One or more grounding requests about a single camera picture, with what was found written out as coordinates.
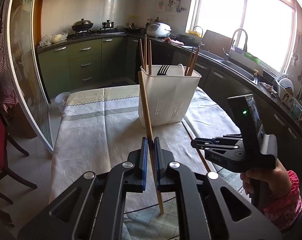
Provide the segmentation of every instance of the plastic bag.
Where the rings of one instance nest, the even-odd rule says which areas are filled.
[[[68,31],[62,31],[57,34],[53,34],[51,37],[52,43],[57,43],[59,41],[65,41],[68,36]]]
[[[40,41],[40,46],[43,48],[45,46],[49,46],[51,45],[51,37],[49,35],[45,35],[44,37],[42,37],[41,41]]]

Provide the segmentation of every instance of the hand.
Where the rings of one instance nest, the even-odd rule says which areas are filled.
[[[250,169],[240,174],[243,181],[245,193],[253,193],[253,186],[250,178],[266,181],[269,184],[272,198],[281,198],[287,195],[292,187],[288,172],[283,167],[279,159],[276,160],[275,169]]]

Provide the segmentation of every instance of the rice cooker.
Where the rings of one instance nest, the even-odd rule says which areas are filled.
[[[146,30],[146,34],[156,38],[169,37],[171,31],[171,27],[165,23],[151,23]]]

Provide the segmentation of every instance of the window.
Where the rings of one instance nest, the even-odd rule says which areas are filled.
[[[248,33],[248,52],[282,73],[293,44],[295,10],[288,0],[199,0],[193,26],[232,37],[237,28]],[[245,34],[235,36],[243,48]]]

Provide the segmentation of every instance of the gas stove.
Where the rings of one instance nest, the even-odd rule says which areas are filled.
[[[101,28],[98,31],[88,30],[88,31],[76,32],[74,34],[68,35],[67,38],[68,39],[80,39],[80,38],[84,38],[84,37],[102,35],[102,34],[105,34],[105,33],[109,33],[109,34],[122,34],[124,32],[120,32],[116,28],[105,28],[105,29]]]

